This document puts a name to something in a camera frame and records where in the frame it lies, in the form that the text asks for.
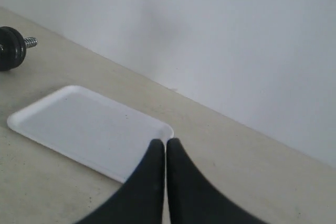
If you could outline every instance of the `black weight plate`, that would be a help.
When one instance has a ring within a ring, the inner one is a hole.
[[[26,57],[26,44],[25,40],[23,39],[22,35],[13,27],[9,26],[3,26],[2,28],[5,28],[7,30],[10,30],[17,38],[17,41],[19,42],[19,50],[20,50],[20,56],[15,59],[13,68],[16,68],[21,65],[21,63],[24,61]]]
[[[8,29],[0,27],[0,44],[3,47],[0,55],[0,71],[9,71],[21,56],[20,44],[16,36]]]

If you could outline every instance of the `white wall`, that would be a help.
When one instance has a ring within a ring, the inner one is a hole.
[[[336,167],[336,0],[0,5]]]

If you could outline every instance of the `plastic tray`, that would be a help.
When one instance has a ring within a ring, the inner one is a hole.
[[[166,123],[80,86],[66,86],[12,114],[8,126],[119,182],[149,142],[174,135]]]

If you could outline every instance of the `dumbbell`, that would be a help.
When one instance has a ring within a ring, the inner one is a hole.
[[[13,27],[0,27],[0,71],[9,71],[22,64],[27,48],[35,47],[37,39],[23,38]]]

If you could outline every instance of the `beige table surface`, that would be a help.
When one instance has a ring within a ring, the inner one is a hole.
[[[7,117],[78,84],[170,124],[204,175],[270,223],[336,223],[336,171],[0,8],[39,45],[0,73],[0,223],[70,224],[120,184],[11,131]],[[164,223],[169,223],[167,205]]]

